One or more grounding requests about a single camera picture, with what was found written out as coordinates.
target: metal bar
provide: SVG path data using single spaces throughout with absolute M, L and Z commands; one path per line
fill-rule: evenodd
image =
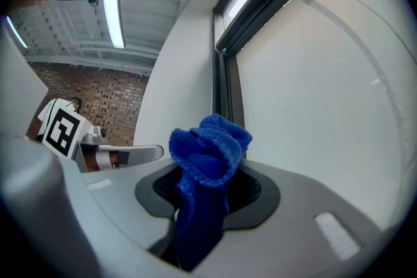
M 69 11 L 67 9 L 65 9 L 65 16 L 68 19 L 68 22 L 70 23 L 70 27 L 71 27 L 71 30 L 72 30 L 72 32 L 74 34 L 74 38 L 76 40 L 76 44 L 77 44 L 78 50 L 81 52 L 81 55 L 84 56 L 84 52 L 83 52 L 83 50 L 81 50 L 81 48 L 79 46 L 79 43 L 78 43 L 77 30 L 76 30 L 76 28 L 74 26 L 74 22 L 72 21 L 71 15 L 70 15 L 70 13 L 69 13 Z
M 113 47 L 113 44 L 109 41 L 78 40 L 78 43 L 80 45 L 85 44 L 85 45 L 88 45 L 88 46 L 105 46 L 105 47 L 109 47 L 109 48 Z M 148 48 L 148 47 L 145 47 L 145 46 L 137 46 L 135 44 L 127 44 L 126 49 L 151 53 L 151 54 L 156 55 L 156 56 L 159 55 L 159 50 L 157 50 L 157 49 L 152 49 L 152 48 Z
M 239 70 L 236 57 L 228 57 L 227 73 L 229 74 L 231 119 L 232 122 L 245 127 L 245 116 L 243 112 L 242 89 L 240 88 Z
M 216 42 L 216 24 L 215 14 L 213 13 L 212 17 L 212 45 L 215 45 Z M 221 100 L 220 100 L 220 77 L 219 77 L 219 53 L 215 48 L 212 50 L 212 112 L 215 114 L 221 113 Z
M 220 115 L 232 122 L 231 99 L 229 89 L 229 73 L 225 56 L 222 52 L 218 53 L 219 76 L 218 84 L 220 89 Z
M 133 55 L 133 56 L 154 59 L 154 60 L 158 58 L 158 56 L 150 55 L 148 53 L 143 53 L 143 52 L 134 51 L 134 50 L 110 48 L 110 47 L 106 48 L 106 47 L 83 47 L 82 46 L 81 49 L 84 51 L 97 51 L 97 52 L 102 51 L 102 52 L 110 52 L 110 53 L 120 53 L 122 55 Z
M 39 56 L 26 56 L 27 62 L 39 62 L 39 63 L 59 63 L 59 64 L 73 64 L 83 66 L 95 66 L 100 68 L 110 68 L 112 70 L 122 70 L 127 72 L 136 73 L 141 70 L 144 72 L 151 72 L 152 66 L 122 63 L 111 59 L 97 59 L 92 57 L 68 57 L 63 55 L 39 55 Z

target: gray plastic surface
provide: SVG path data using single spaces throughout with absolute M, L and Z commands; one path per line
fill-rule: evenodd
M 171 163 L 163 169 L 160 169 L 146 177 L 143 177 L 136 184 L 136 199 L 138 200 L 138 202 L 141 203 L 142 207 L 144 207 L 144 209 L 146 209 L 148 213 L 150 213 L 154 217 L 165 217 L 168 219 L 174 218 L 174 206 L 154 191 L 153 184 L 157 179 L 159 179 L 159 177 L 163 177 L 163 175 L 166 175 L 176 167 L 177 165 L 175 163 Z
M 82 174 L 86 184 L 111 182 L 110 186 L 91 191 L 91 195 L 112 222 L 144 249 L 167 234 L 169 220 L 151 216 L 136 199 L 134 189 L 143 177 L 170 163 L 171 159 L 158 160 L 129 168 Z
M 341 264 L 314 220 L 323 212 L 333 213 L 364 246 L 380 235 L 365 215 L 321 183 L 253 161 L 242 164 L 275 181 L 280 205 L 255 229 L 226 231 L 194 270 L 197 276 L 305 278 Z
M 23 139 L 0 139 L 0 156 L 0 197 L 36 251 L 61 275 L 101 277 L 58 159 L 44 145 Z
M 164 239 L 169 220 L 151 216 L 134 195 L 139 180 L 173 160 L 81 174 L 72 160 L 61 159 L 59 166 L 42 145 L 17 139 L 0 145 L 6 166 L 0 172 L 1 196 L 39 253 L 61 272 L 70 277 L 188 276 L 144 250 Z M 257 228 L 225 232 L 194 275 L 339 277 L 380 251 L 381 238 L 387 236 L 322 184 L 260 163 L 242 163 L 275 181 L 280 205 Z M 314 221 L 323 212 L 332 212 L 364 250 L 341 263 Z

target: ceiling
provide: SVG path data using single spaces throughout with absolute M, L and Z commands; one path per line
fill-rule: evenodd
M 125 49 L 113 48 L 102 0 L 45 2 L 10 14 L 28 45 L 28 61 L 120 68 L 150 74 L 188 0 L 121 0 Z

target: black holder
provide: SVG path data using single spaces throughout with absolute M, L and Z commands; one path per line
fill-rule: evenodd
M 155 217 L 173 219 L 180 204 L 176 189 L 182 169 L 175 163 L 142 178 L 135 187 L 135 196 Z M 280 203 L 280 191 L 267 176 L 240 165 L 227 187 L 229 215 L 223 230 L 251 229 L 259 226 Z

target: window frame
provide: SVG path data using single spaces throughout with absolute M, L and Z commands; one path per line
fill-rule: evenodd
M 261 11 L 256 13 L 255 10 L 258 8 L 257 1 L 259 0 L 249 0 L 245 4 L 244 9 L 242 8 L 228 28 L 225 29 L 224 25 L 220 25 L 219 22 L 223 20 L 222 13 L 229 1 L 230 0 L 219 0 L 218 4 L 213 9 L 213 113 L 219 113 L 230 121 L 244 126 L 242 92 L 240 89 L 236 62 L 236 56 L 240 49 L 227 49 L 226 46 L 230 47 L 233 43 L 236 45 L 236 40 L 239 40 L 240 44 L 244 46 L 244 41 L 246 41 L 246 43 L 249 42 L 254 34 L 256 34 L 263 26 L 262 22 L 266 23 L 287 3 L 288 0 L 271 0 L 269 4 L 261 8 Z M 417 1 L 408 1 L 414 10 L 414 13 L 417 14 Z M 251 14 L 255 14 L 257 20 L 251 18 Z M 220 60 L 224 63 L 221 70 Z M 231 89 L 234 90 L 234 99 L 231 98 Z M 411 244 L 410 235 L 412 235 L 415 227 L 416 213 L 417 197 L 414 199 L 403 223 L 400 226 L 392 227 L 388 230 L 388 233 L 390 233 L 391 236 L 387 236 L 386 244 L 381 247 L 381 253 L 379 253 L 378 257 L 370 261 L 367 267 L 363 269 L 361 277 L 374 277 L 375 274 L 386 272 L 386 270 L 397 267 L 397 254 Z M 406 256 L 406 260 L 403 262 L 406 265 L 404 271 L 411 268 L 410 265 L 407 265 L 407 263 L 412 262 L 411 255 Z
M 212 13 L 212 111 L 242 127 L 244 108 L 237 54 L 290 0 L 248 0 L 225 28 L 223 13 L 232 0 L 219 0 Z

